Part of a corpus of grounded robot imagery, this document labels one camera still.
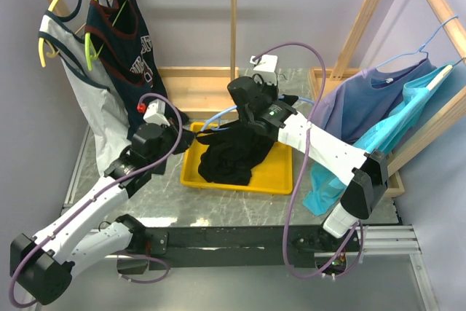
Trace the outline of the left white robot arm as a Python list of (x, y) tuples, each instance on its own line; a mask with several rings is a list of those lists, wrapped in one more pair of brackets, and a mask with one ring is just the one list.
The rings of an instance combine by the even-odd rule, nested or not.
[(195, 134), (183, 127), (144, 124), (95, 183), (71, 209), (33, 237), (18, 235), (10, 245), (11, 304), (21, 285), (34, 301), (54, 302), (74, 277), (112, 253), (152, 261), (146, 227), (129, 214), (92, 234), (92, 228), (129, 200), (172, 154), (184, 153)]

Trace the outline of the light blue hanger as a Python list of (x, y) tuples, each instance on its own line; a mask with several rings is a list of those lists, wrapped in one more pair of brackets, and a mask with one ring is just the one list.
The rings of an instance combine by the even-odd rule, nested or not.
[[(260, 73), (256, 73), (256, 74), (253, 74), (252, 75), (252, 78), (254, 80), (256, 80), (256, 76), (259, 76), (261, 75)], [(277, 80), (279, 80), (278, 78), (281, 76), (285, 81), (288, 81), (288, 78), (286, 75), (284, 75), (284, 73), (276, 73), (276, 76), (277, 76)], [(286, 94), (281, 94), (281, 95), (278, 95), (277, 99), (280, 100), (280, 101), (284, 101), (287, 99)], [(298, 96), (296, 97), (296, 101), (303, 101), (305, 103), (310, 103), (311, 105), (314, 106), (315, 102), (309, 98), (305, 98), (305, 97), (302, 97), (302, 96)], [(211, 117), (210, 119), (207, 119), (207, 121), (204, 123), (204, 125), (202, 126), (201, 130), (200, 131), (204, 131), (204, 130), (207, 130), (208, 127), (210, 127), (211, 125), (213, 125), (212, 127), (210, 127), (211, 130), (214, 130), (214, 131), (219, 131), (219, 130), (225, 130), (227, 129), (228, 127), (220, 127), (220, 125), (222, 124), (221, 122), (221, 118), (222, 116), (225, 116), (226, 114), (228, 114), (229, 112), (232, 112), (236, 110), (236, 105), (233, 106), (233, 107), (229, 107), (217, 114), (215, 114), (213, 117)]]

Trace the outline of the black tank top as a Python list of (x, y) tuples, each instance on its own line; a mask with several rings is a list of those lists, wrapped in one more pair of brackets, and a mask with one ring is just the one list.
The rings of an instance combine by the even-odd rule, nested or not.
[(238, 120), (217, 130), (199, 131), (197, 141), (208, 147), (198, 166), (204, 180), (239, 186), (250, 183), (252, 169), (265, 160), (274, 145), (271, 138), (255, 133)]

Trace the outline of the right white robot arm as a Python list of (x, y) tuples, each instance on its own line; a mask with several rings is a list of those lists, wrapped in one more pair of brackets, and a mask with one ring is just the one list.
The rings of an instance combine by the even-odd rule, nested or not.
[(344, 185), (340, 202), (324, 221), (319, 243), (336, 251), (344, 234), (358, 220), (366, 220), (388, 187), (387, 157), (368, 153), (322, 130), (294, 107), (277, 99), (277, 88), (241, 76), (227, 85), (239, 121), (259, 135), (288, 145), (333, 173)]

